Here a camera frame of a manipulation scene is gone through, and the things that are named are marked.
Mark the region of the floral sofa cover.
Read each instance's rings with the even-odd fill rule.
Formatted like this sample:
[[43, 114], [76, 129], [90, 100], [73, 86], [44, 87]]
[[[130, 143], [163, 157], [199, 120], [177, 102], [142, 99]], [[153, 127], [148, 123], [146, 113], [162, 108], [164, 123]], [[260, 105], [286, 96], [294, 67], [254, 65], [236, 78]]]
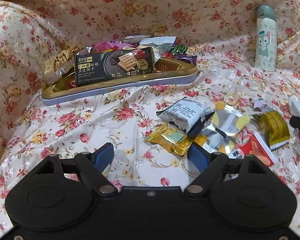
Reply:
[[[275, 11], [276, 67], [255, 67], [260, 5]], [[46, 106], [41, 64], [66, 48], [130, 35], [174, 36], [197, 55], [189, 85], [123, 88]], [[189, 97], [245, 114], [269, 102], [285, 119], [300, 103], [300, 0], [0, 0], [0, 237], [12, 227], [7, 194], [43, 158], [115, 147], [108, 179], [123, 186], [185, 187], [198, 175], [186, 159], [149, 145], [156, 111]]]

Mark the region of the black cracker packet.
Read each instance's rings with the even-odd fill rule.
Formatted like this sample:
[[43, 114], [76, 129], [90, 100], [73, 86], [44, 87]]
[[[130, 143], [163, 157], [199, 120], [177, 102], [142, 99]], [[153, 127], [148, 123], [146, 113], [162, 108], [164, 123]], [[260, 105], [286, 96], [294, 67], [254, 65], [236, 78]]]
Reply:
[[74, 63], [77, 87], [155, 72], [151, 47], [76, 55]]

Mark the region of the green candy in tray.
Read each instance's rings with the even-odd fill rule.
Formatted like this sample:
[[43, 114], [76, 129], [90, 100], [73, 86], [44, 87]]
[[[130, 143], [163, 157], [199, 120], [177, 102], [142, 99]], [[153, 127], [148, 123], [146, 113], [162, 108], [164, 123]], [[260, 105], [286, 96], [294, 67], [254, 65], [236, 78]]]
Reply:
[[178, 54], [185, 54], [187, 50], [188, 46], [180, 43], [171, 47], [170, 54], [172, 54], [173, 56]]

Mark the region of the gold waffle snack packet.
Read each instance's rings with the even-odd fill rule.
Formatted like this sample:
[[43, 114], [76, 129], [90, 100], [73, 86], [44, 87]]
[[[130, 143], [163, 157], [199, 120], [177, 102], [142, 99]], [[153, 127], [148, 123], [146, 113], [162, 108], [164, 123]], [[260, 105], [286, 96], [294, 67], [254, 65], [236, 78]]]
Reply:
[[51, 85], [60, 80], [74, 67], [74, 56], [76, 52], [72, 49], [65, 49], [55, 57], [44, 61], [41, 64], [43, 78], [47, 85]]

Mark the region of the gold foil candy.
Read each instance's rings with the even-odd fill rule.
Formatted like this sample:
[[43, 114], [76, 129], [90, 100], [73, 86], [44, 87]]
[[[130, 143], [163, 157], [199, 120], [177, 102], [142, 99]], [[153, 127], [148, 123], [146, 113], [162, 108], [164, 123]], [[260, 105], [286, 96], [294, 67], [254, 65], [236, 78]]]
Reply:
[[153, 133], [145, 137], [145, 141], [158, 144], [171, 154], [184, 156], [193, 140], [186, 134], [164, 123], [159, 126]]

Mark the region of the cat print water bottle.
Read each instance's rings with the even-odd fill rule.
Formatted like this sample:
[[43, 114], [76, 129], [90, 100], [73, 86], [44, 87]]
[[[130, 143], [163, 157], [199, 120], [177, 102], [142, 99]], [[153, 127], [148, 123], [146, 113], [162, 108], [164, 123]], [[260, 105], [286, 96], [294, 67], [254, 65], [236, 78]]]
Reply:
[[277, 52], [277, 22], [275, 11], [268, 5], [260, 5], [256, 20], [255, 67], [274, 70]]

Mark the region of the red white snack packet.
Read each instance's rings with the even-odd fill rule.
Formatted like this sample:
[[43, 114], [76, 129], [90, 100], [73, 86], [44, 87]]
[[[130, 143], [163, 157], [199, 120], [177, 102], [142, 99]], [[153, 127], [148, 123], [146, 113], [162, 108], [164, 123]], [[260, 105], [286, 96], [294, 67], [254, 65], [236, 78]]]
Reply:
[[267, 167], [273, 166], [277, 162], [277, 157], [258, 132], [255, 132], [246, 144], [235, 148], [228, 154], [228, 157], [230, 159], [243, 159], [249, 154], [256, 156]]

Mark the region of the gold purple snack tray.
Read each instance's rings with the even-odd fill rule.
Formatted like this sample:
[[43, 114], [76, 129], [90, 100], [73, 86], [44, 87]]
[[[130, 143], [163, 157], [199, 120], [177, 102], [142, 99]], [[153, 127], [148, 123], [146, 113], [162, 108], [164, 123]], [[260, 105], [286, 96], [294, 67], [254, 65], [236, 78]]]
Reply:
[[[151, 47], [155, 56], [155, 72], [123, 79], [103, 81], [85, 86], [76, 86], [73, 67], [60, 80], [42, 88], [42, 100], [46, 105], [72, 101], [86, 96], [109, 93], [126, 87], [184, 85], [193, 82], [198, 74], [197, 64], [188, 64], [174, 59], [171, 47], [177, 45], [174, 36], [151, 37], [147, 35], [127, 36], [122, 42], [138, 44], [135, 48]], [[67, 48], [76, 55], [91, 54], [92, 46], [83, 49]]]

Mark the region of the white black snack packet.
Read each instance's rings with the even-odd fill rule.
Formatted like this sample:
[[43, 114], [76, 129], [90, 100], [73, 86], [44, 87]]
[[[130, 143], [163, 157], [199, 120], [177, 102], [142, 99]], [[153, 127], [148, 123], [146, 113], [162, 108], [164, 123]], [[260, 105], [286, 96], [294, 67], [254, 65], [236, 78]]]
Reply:
[[156, 115], [194, 139], [214, 113], [206, 104], [184, 97]]

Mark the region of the purple candy wrapper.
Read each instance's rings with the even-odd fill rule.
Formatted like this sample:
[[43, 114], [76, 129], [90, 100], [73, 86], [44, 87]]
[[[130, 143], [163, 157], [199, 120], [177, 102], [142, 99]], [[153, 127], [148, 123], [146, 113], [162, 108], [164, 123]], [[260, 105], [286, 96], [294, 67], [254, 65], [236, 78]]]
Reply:
[[188, 64], [196, 64], [197, 63], [197, 55], [187, 55], [187, 54], [176, 54], [173, 57], [176, 60], [183, 61]]

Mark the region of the silver yellow snack packet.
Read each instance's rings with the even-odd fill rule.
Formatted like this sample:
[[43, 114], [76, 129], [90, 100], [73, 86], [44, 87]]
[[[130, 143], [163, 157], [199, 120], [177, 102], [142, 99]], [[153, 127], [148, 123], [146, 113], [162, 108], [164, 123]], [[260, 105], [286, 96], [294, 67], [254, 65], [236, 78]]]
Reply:
[[235, 148], [236, 137], [247, 126], [251, 117], [243, 115], [224, 102], [215, 103], [215, 112], [194, 142], [209, 153], [230, 154]]

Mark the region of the green gold snack packet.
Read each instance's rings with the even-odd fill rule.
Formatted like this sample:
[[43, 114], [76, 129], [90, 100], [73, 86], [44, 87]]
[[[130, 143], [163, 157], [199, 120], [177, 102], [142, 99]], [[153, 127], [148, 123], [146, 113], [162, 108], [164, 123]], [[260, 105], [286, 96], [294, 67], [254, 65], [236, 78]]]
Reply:
[[252, 117], [262, 130], [266, 143], [271, 150], [289, 143], [290, 132], [287, 122], [278, 111], [255, 113]]

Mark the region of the pink candy wrapper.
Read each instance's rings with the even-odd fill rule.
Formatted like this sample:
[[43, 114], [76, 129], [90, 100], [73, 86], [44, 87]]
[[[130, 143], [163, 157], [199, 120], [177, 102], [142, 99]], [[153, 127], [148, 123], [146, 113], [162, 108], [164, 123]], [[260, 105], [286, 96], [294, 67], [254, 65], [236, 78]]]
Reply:
[[122, 41], [103, 41], [98, 44], [93, 44], [91, 53], [105, 53], [111, 51], [122, 51], [134, 49], [138, 44], [128, 44]]

